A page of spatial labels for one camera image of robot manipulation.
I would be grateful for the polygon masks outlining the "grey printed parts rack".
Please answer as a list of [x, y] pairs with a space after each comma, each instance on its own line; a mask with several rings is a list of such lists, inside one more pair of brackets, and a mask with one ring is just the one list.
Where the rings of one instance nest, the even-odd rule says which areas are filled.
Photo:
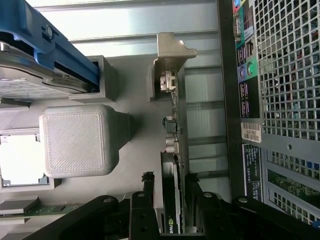
[[[164, 211], [161, 153], [163, 118], [171, 115], [167, 94], [155, 79], [157, 56], [90, 56], [100, 72], [100, 90], [64, 98], [0, 98], [0, 136], [38, 135], [48, 185], [4, 188], [0, 203], [38, 196], [47, 205], [86, 204], [109, 195], [123, 200], [154, 174], [153, 207]], [[38, 224], [64, 215], [2, 218], [0, 225]]]

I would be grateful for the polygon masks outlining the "silver CPU chip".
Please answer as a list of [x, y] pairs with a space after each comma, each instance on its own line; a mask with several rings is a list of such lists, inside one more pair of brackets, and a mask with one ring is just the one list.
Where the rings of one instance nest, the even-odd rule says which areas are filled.
[[0, 177], [4, 188], [48, 185], [44, 161], [38, 135], [0, 136]]

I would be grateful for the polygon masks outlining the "green RAM stick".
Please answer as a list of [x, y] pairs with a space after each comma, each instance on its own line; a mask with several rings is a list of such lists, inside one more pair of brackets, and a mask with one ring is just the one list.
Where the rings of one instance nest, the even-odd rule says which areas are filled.
[[63, 216], [81, 206], [80, 203], [44, 204], [36, 195], [12, 197], [0, 203], [0, 219]]

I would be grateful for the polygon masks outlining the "white barcode label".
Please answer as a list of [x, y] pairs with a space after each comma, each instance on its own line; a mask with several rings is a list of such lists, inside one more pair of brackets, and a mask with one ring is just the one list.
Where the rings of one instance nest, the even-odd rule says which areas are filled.
[[262, 142], [262, 127], [255, 122], [241, 122], [241, 138], [246, 141], [261, 143]]

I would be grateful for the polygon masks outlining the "hard disk with blue carrier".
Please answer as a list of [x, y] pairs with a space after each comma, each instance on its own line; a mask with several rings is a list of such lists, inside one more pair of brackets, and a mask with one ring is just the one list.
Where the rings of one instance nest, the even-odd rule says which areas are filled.
[[67, 98], [100, 89], [99, 67], [26, 0], [0, 0], [0, 99]]

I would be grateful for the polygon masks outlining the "grey perforated PC case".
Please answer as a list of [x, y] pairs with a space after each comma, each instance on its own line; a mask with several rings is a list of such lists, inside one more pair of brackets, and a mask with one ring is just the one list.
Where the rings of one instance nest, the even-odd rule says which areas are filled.
[[[217, 0], [231, 195], [320, 230], [320, 0]], [[259, 123], [261, 143], [241, 122]]]

